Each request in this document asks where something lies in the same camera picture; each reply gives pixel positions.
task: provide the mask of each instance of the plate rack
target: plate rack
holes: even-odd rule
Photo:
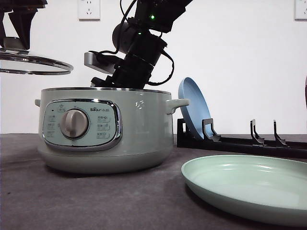
[[[307,159],[307,143],[287,141],[282,139],[276,131],[274,120],[275,140],[261,138],[256,132],[255,120],[250,121],[251,138],[229,138],[218,135],[213,128],[213,118],[202,120],[202,132],[204,139],[197,140],[189,128],[184,131],[184,119],[177,120],[177,146],[179,148],[217,150],[227,152],[240,152],[262,156],[277,156]],[[210,125],[213,136],[206,133],[205,126]]]

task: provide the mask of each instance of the control knob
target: control knob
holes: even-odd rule
[[[87,131],[88,123],[88,118],[84,112],[71,109],[64,113],[60,129],[65,136],[78,138]]]

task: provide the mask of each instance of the blue plate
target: blue plate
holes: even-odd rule
[[[203,139],[202,120],[211,118],[208,105],[195,81],[185,78],[179,86],[179,99],[189,99],[190,105],[181,107],[183,118],[194,137]],[[210,125],[206,125],[206,132],[213,136]]]

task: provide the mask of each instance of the wall socket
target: wall socket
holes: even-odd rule
[[[78,0],[79,20],[100,20],[100,0]]]
[[[295,20],[307,21],[307,0],[295,0]]]

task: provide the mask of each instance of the electric pressure cooker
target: electric pressure cooker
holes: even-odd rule
[[[123,88],[44,89],[38,151],[52,168],[72,173],[122,173],[153,167],[173,147],[176,108],[187,99]]]

